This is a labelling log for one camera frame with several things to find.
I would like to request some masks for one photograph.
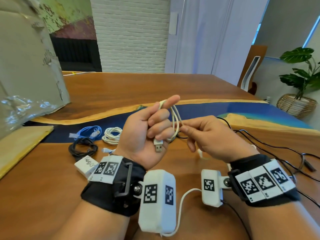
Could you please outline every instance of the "cardboard box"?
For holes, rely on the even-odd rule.
[[[37,0],[0,0],[0,139],[70,102]]]

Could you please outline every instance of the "wooden table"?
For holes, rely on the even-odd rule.
[[[108,109],[161,101],[173,94],[188,99],[248,99],[256,97],[211,75],[87,73],[65,77],[71,104],[46,115],[56,120],[76,119]],[[301,152],[320,155],[320,137],[248,129],[260,140],[278,146],[288,146]],[[99,148],[104,147],[98,141]],[[80,202],[80,192],[86,179],[76,171],[68,152],[69,143],[42,143],[33,149],[0,180],[0,239],[49,239],[67,220]],[[283,149],[270,149],[279,157],[298,165],[299,157]],[[105,154],[94,156],[100,161]],[[320,161],[310,158],[315,168]],[[227,166],[215,159],[200,159],[190,153],[186,142],[176,139],[155,167],[173,173],[177,182],[177,206],[183,193],[201,187],[201,170],[214,169],[226,175]],[[320,178],[320,174],[310,173]],[[298,175],[297,187],[320,202],[319,183]],[[246,219],[246,205],[233,192],[224,192],[225,199]],[[320,223],[319,209],[308,199],[302,202]],[[127,233],[130,239],[137,230],[133,217]],[[178,233],[170,239],[247,239],[237,216],[222,206],[205,206],[200,192],[190,193],[183,205]],[[161,239],[159,234],[143,233],[139,229],[134,239]]]

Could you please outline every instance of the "person's left hand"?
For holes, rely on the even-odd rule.
[[[135,161],[146,170],[157,165],[167,151],[166,139],[174,135],[172,124],[168,120],[168,109],[179,100],[180,96],[174,95],[168,98],[159,110],[159,102],[156,102],[153,106],[130,115],[123,127],[114,155]],[[156,152],[154,137],[159,141],[163,140],[162,152]]]

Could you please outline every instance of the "forearm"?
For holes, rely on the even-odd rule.
[[[319,240],[320,228],[300,202],[270,207],[249,207],[254,240]]]
[[[122,240],[129,219],[81,201],[53,240]]]

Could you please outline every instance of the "black plastic buckle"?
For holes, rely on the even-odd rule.
[[[240,197],[242,201],[248,201],[246,194],[242,191],[241,186],[238,181],[235,179],[235,176],[239,175],[241,172],[239,169],[232,170],[228,172],[228,176],[230,178],[231,188],[235,190],[235,193]]]
[[[133,163],[132,162],[127,162],[125,165],[129,166],[128,169],[128,175],[127,175],[127,181],[125,183],[125,189],[123,193],[119,193],[118,191],[114,193],[114,197],[126,197],[129,195],[130,192],[130,185],[131,185],[131,172],[132,172],[132,167],[133,167]]]

